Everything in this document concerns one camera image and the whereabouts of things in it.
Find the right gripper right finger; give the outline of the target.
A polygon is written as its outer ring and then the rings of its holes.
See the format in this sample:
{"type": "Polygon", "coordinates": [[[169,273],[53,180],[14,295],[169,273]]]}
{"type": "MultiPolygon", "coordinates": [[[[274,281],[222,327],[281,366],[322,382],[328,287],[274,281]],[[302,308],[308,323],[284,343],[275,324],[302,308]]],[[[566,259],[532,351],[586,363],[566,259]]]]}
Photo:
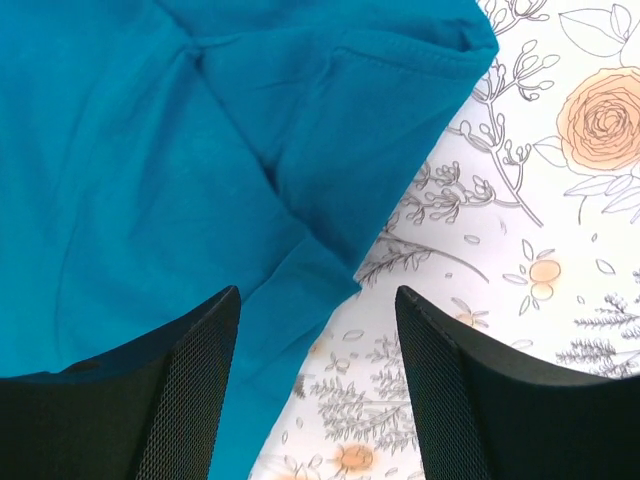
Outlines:
{"type": "Polygon", "coordinates": [[[638,478],[637,377],[539,360],[407,286],[395,312],[426,478],[638,478]]]}

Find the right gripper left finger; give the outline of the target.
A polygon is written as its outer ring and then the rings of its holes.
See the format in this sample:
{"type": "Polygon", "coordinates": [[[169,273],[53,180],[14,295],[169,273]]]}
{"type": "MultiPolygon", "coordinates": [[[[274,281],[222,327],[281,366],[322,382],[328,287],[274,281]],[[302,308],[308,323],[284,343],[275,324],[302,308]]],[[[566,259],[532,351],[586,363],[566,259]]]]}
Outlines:
{"type": "Polygon", "coordinates": [[[240,309],[228,287],[59,373],[2,379],[2,478],[207,478],[240,309]]]}

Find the blue t shirt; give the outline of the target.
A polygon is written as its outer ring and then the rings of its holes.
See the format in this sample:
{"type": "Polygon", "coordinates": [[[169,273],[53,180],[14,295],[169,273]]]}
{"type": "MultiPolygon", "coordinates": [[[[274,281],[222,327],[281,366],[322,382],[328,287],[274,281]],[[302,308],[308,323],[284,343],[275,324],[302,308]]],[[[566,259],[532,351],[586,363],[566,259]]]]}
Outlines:
{"type": "Polygon", "coordinates": [[[236,286],[210,475],[248,477],[497,50],[473,1],[3,2],[2,374],[236,286]]]}

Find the floral patterned table cloth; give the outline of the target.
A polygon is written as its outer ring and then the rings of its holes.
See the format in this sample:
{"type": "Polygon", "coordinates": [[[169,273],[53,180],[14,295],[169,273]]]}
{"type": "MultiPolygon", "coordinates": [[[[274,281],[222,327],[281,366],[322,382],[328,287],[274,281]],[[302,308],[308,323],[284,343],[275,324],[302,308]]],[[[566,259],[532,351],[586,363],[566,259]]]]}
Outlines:
{"type": "Polygon", "coordinates": [[[400,285],[540,359],[639,371],[639,5],[484,1],[500,51],[333,314],[256,479],[420,479],[400,285]]]}

